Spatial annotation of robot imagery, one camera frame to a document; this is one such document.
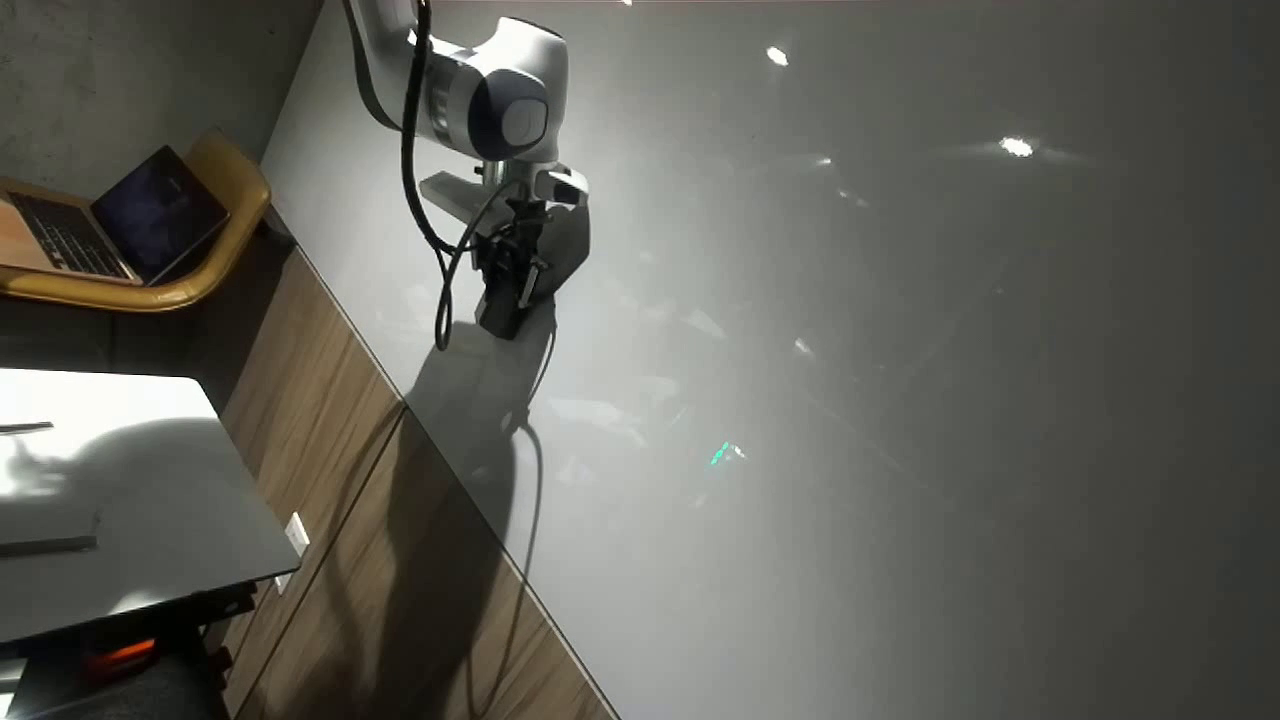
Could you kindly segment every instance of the white table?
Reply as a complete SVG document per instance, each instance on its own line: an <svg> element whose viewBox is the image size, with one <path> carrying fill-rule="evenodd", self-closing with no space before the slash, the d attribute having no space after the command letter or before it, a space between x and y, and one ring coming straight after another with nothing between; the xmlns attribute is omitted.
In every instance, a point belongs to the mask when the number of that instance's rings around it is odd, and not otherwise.
<svg viewBox="0 0 1280 720"><path fill-rule="evenodd" d="M0 505L93 513L93 543L0 556L0 648L296 570L194 381L0 369Z"/></svg>

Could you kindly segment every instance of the laptop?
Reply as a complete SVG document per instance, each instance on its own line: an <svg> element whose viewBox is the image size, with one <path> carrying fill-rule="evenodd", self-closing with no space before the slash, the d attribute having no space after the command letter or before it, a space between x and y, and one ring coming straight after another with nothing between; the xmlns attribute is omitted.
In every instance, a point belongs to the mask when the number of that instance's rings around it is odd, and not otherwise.
<svg viewBox="0 0 1280 720"><path fill-rule="evenodd" d="M214 197L158 147L93 206L0 183L0 269L158 286L224 225Z"/></svg>

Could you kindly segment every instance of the laptop screen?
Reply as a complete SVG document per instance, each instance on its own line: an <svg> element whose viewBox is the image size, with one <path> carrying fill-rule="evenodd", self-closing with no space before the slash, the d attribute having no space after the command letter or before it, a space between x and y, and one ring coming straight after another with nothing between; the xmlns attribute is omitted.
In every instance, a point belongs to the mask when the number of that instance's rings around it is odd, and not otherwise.
<svg viewBox="0 0 1280 720"><path fill-rule="evenodd" d="M171 147L151 152L110 183L93 206L93 218L142 286L175 274L229 225L229 212Z"/></svg>

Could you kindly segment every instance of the wooden chair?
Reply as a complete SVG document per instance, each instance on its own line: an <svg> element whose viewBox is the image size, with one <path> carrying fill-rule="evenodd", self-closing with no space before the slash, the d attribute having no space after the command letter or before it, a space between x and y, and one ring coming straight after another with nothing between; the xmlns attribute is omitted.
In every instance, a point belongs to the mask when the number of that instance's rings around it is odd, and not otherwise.
<svg viewBox="0 0 1280 720"><path fill-rule="evenodd" d="M224 234L191 274L148 290L0 269L0 295L129 315L179 312L213 295L255 236L273 191L264 171L224 135L194 139L183 162L198 178L198 183L229 208Z"/></svg>

